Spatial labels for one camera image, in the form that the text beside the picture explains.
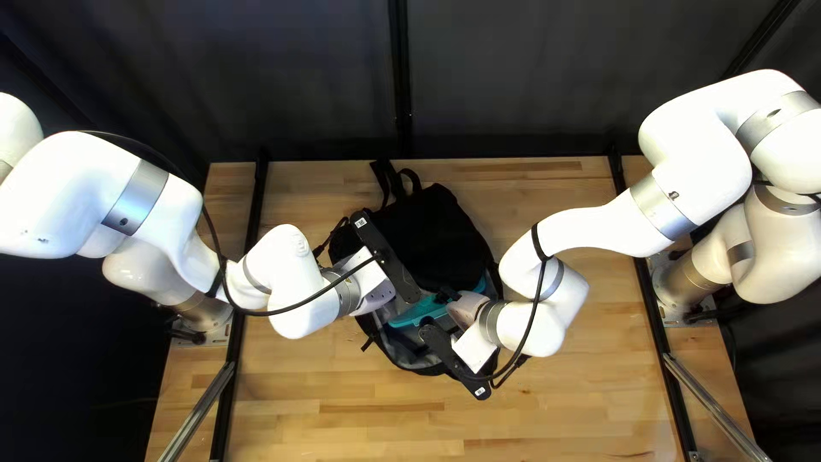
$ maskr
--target backpack handle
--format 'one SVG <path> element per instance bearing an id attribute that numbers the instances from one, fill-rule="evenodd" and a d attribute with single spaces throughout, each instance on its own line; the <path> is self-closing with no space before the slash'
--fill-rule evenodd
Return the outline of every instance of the backpack handle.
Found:
<path id="1" fill-rule="evenodd" d="M 422 182 L 419 180 L 419 175 L 417 175 L 416 172 L 411 169 L 402 169 L 397 173 L 391 161 L 388 159 L 375 160 L 370 163 L 370 168 L 374 171 L 374 176 L 376 176 L 379 187 L 382 188 L 382 205 L 379 209 L 385 208 L 391 193 L 396 197 L 397 201 L 407 198 L 407 192 L 405 191 L 404 185 L 402 185 L 401 176 L 403 174 L 407 176 L 413 184 L 413 192 L 422 190 Z"/>

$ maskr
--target silver joint ring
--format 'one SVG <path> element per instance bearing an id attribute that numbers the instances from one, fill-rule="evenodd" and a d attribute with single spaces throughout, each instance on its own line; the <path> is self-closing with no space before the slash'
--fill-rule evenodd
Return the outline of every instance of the silver joint ring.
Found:
<path id="1" fill-rule="evenodd" d="M 755 196 L 759 198 L 765 207 L 773 212 L 781 215 L 800 216 L 815 212 L 821 207 L 817 202 L 811 204 L 793 204 L 792 202 L 784 201 L 770 192 L 767 186 L 763 184 L 756 184 L 753 186 Z"/>
<path id="2" fill-rule="evenodd" d="M 103 224 L 132 236 L 151 213 L 167 181 L 168 172 L 141 159 Z"/>
<path id="3" fill-rule="evenodd" d="M 540 296 L 540 300 L 546 300 L 553 295 L 556 290 L 559 288 L 559 285 L 562 284 L 562 280 L 564 279 L 564 262 L 556 259 L 558 262 L 558 269 L 556 270 L 556 275 L 553 277 L 553 282 L 550 283 L 547 290 L 545 290 Z M 510 303 L 505 300 L 500 300 L 495 303 L 485 303 L 479 309 L 479 327 L 484 336 L 484 338 L 497 346 L 504 346 L 502 341 L 499 339 L 499 334 L 496 331 L 496 325 L 499 319 L 499 313 L 502 312 L 502 308 L 507 306 Z"/>
<path id="4" fill-rule="evenodd" d="M 735 265 L 739 261 L 749 260 L 755 256 L 755 247 L 752 241 L 746 241 L 736 244 L 727 249 L 727 259 L 730 261 L 730 266 Z"/>
<path id="5" fill-rule="evenodd" d="M 251 272 L 248 271 L 248 257 L 242 259 L 242 272 L 245 273 L 245 278 L 248 282 L 254 286 L 254 289 L 264 293 L 265 295 L 271 294 L 271 289 L 265 287 L 260 283 L 254 276 L 251 275 Z"/>
<path id="6" fill-rule="evenodd" d="M 747 151 L 747 155 L 750 155 L 773 130 L 813 109 L 821 109 L 821 104 L 806 91 L 798 90 L 787 93 L 747 118 L 738 128 L 736 139 Z"/>
<path id="7" fill-rule="evenodd" d="M 630 195 L 653 227 L 671 241 L 698 228 L 673 203 L 679 197 L 678 192 L 662 191 L 652 174 L 631 186 Z"/>
<path id="8" fill-rule="evenodd" d="M 344 272 L 337 268 L 323 268 L 320 270 L 320 273 L 329 283 L 338 280 L 344 274 Z M 346 279 L 340 284 L 334 286 L 333 289 L 336 291 L 337 298 L 339 299 L 339 312 L 337 313 L 337 319 L 347 316 L 359 309 L 360 288 L 355 280 L 350 278 Z"/>

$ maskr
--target black backpack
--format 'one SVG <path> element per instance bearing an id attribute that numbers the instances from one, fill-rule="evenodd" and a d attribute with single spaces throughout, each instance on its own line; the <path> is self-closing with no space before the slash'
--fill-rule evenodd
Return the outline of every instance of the black backpack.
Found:
<path id="1" fill-rule="evenodd" d="M 365 210 L 428 297 L 445 303 L 456 297 L 459 290 L 477 290 L 484 286 L 488 296 L 500 298 L 497 296 L 502 294 L 502 281 L 490 247 L 453 193 L 438 183 L 422 188 L 415 172 L 402 169 L 397 173 L 387 160 L 378 160 L 370 166 L 382 188 L 383 201 L 379 210 Z M 406 175 L 413 184 L 410 195 L 402 185 L 402 175 Z M 391 193 L 396 201 L 387 206 Z M 343 219 L 329 237 L 328 256 L 334 264 L 363 245 L 355 230 L 346 222 Z M 362 350 L 375 343 L 400 369 L 425 376 L 446 373 L 453 377 L 447 366 L 419 337 L 418 324 L 410 323 L 399 328 L 391 326 L 391 319 L 395 319 L 394 316 L 403 309 L 407 309 L 407 305 L 396 298 L 392 305 L 357 316 L 356 321 L 368 336 Z M 437 322 L 448 333 L 459 331 L 447 315 L 437 319 Z M 494 354 L 485 364 L 483 373 L 495 370 L 497 356 L 497 353 Z"/>

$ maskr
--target wooden table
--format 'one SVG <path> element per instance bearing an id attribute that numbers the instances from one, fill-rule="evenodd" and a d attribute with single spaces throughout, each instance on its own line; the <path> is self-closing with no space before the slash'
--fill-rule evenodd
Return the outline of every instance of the wooden table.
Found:
<path id="1" fill-rule="evenodd" d="M 497 258 L 545 216 L 615 196 L 604 157 L 394 165 L 414 169 L 425 184 L 451 188 Z M 632 184 L 649 166 L 627 157 L 625 169 Z M 223 251 L 234 258 L 253 171 L 253 164 L 212 164 L 206 187 Z M 292 223 L 320 243 L 343 215 L 380 202 L 365 161 L 271 163 L 260 232 Z M 681 460 L 631 259 L 599 249 L 560 257 L 590 282 L 587 302 L 559 353 L 530 360 L 484 402 L 450 378 L 396 369 L 378 349 L 362 353 L 365 335 L 350 318 L 301 340 L 285 340 L 266 319 L 250 318 L 229 459 Z M 749 431 L 718 329 L 667 332 L 674 353 L 708 378 L 708 388 Z M 157 459 L 224 358 L 223 347 L 171 349 L 146 460 Z M 737 460 L 697 406 L 688 400 L 699 448 L 711 462 Z M 214 415 L 212 409 L 182 460 L 209 459 Z"/>

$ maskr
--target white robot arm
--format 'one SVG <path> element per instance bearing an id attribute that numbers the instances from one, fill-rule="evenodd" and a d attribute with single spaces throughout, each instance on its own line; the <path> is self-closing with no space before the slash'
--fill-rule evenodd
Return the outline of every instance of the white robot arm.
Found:
<path id="1" fill-rule="evenodd" d="M 194 187 L 87 133 L 62 132 L 42 140 L 23 103 L 10 95 L 2 95 L 0 103 L 0 120 L 7 122 L 0 135 L 10 140 L 2 160 L 14 167 L 0 178 L 1 253 L 105 256 L 103 273 L 110 281 L 163 304 L 183 303 L 211 289 L 220 264 L 195 231 L 202 196 Z M 286 224 L 239 262 L 229 261 L 225 279 L 240 307 L 276 310 L 309 297 L 370 257 L 362 247 L 340 268 L 321 273 L 305 236 Z M 375 298 L 374 292 L 385 297 Z M 281 335 L 299 338 L 339 316 L 373 311 L 392 296 L 393 287 L 371 261 L 322 296 L 269 319 Z M 225 287 L 220 285 L 216 297 L 227 301 Z"/>
<path id="2" fill-rule="evenodd" d="M 776 186 L 793 192 L 821 191 L 818 107 L 792 79 L 770 70 L 734 77 L 673 99 L 653 111 L 639 130 L 640 147 L 654 167 L 652 173 L 604 206 L 564 210 L 543 219 L 534 227 L 536 240 L 546 256 L 575 247 L 651 256 L 741 197 L 752 177 L 750 159 Z M 791 197 L 801 204 L 812 202 L 807 197 Z M 763 213 L 761 207 L 753 208 L 756 216 Z M 817 218 L 805 217 L 815 228 L 819 227 Z M 796 270 L 813 266 L 814 271 L 792 284 L 806 285 L 807 280 L 818 277 L 821 239 L 817 231 L 807 232 L 809 228 L 797 225 L 793 228 L 800 231 L 781 237 L 773 235 L 771 229 L 762 230 L 767 237 L 761 238 L 761 245 L 787 255 L 785 265 L 792 264 L 790 258 L 811 259 L 811 265 L 799 264 Z M 797 234 L 801 236 L 801 251 L 812 250 L 809 258 L 799 256 L 800 251 L 784 254 L 785 239 Z M 769 244 L 773 240 L 782 244 Z M 499 274 L 508 287 L 533 298 L 541 262 L 534 237 L 526 233 L 502 257 Z M 755 279 L 751 272 L 747 277 L 751 282 Z M 579 273 L 556 257 L 548 260 L 533 327 L 522 353 L 555 353 L 587 292 L 588 285 Z M 481 362 L 462 352 L 481 349 L 476 346 L 481 343 L 478 337 L 515 349 L 525 333 L 531 306 L 507 302 L 474 306 L 477 322 L 470 328 L 482 335 L 468 335 L 466 342 L 473 345 L 459 345 L 460 340 L 454 349 L 472 367 L 481 367 Z"/>

